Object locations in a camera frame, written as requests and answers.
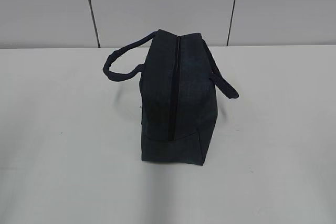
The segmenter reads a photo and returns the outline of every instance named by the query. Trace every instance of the white wall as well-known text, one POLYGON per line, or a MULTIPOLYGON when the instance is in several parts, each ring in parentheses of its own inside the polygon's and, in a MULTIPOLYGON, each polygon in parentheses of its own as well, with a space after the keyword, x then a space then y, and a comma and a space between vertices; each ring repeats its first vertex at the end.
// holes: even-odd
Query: white wall
POLYGON ((96 47, 88 0, 0 0, 0 48, 96 47))
POLYGON ((335 0, 236 0, 229 44, 335 44, 335 17, 335 0))
MULTIPOLYGON (((159 28, 227 43, 234 0, 92 0, 102 47, 159 28)), ((0 48, 97 47, 88 0, 0 0, 0 48)), ((334 44, 334 0, 236 0, 230 46, 334 44)))

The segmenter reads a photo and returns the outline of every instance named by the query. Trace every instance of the white table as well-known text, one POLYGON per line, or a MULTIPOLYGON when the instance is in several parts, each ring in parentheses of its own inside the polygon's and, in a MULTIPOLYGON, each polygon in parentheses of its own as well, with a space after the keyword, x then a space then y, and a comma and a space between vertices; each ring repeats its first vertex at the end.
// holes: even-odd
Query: white table
POLYGON ((217 93, 203 167, 141 161, 113 49, 0 50, 0 223, 335 224, 336 46, 210 49, 240 98, 217 93))

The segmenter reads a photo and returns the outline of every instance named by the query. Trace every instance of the bag strap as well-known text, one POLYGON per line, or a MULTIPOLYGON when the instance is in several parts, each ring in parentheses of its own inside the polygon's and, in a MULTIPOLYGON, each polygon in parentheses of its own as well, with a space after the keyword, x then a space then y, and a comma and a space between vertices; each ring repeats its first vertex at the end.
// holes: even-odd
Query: bag strap
POLYGON ((238 98, 239 94, 238 92, 222 77, 221 72, 218 69, 218 66, 216 65, 216 62, 206 44, 206 42, 202 39, 203 46, 206 51, 206 54, 208 56, 210 66, 212 69, 212 73, 210 74, 210 79, 213 81, 213 83, 221 90, 221 92, 226 95, 229 99, 231 98, 238 98))
POLYGON ((146 37, 131 43, 127 46, 124 46, 116 51, 114 51, 112 54, 109 55, 107 58, 104 67, 103 72, 104 74, 111 80, 111 81, 125 81, 133 78, 137 73, 142 72, 144 70, 144 64, 139 64, 136 66, 136 68, 133 69, 133 71, 129 73, 115 73, 110 71, 110 66, 113 62, 115 62, 120 56, 122 56, 124 53, 126 53, 128 50, 133 49, 135 47, 141 46, 142 44, 145 44, 147 41, 154 38, 156 35, 156 31, 152 32, 151 34, 147 35, 146 37))

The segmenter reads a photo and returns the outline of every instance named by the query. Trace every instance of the black zipper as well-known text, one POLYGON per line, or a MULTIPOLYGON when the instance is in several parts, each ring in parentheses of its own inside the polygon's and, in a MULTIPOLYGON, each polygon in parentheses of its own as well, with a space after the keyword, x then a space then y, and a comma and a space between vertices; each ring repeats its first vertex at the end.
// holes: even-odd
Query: black zipper
POLYGON ((178 36, 176 39, 175 65, 173 70, 172 92, 170 100, 171 102, 170 102, 169 129, 168 129, 168 138, 170 141, 173 141, 175 137, 177 106, 179 103, 178 94, 180 92, 180 67, 181 67, 180 45, 181 45, 181 37, 178 36))

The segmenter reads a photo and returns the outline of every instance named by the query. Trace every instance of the dark green bag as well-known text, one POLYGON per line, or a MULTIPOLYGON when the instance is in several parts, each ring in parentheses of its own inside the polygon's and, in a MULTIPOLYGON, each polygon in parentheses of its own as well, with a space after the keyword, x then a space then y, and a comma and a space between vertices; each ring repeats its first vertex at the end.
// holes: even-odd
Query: dark green bag
POLYGON ((227 83, 200 33, 177 36, 159 29, 114 51, 104 73, 124 81, 141 73, 142 160, 203 165, 217 120, 215 85, 238 98, 227 83), (127 74, 109 70, 128 50, 152 40, 144 64, 127 74))

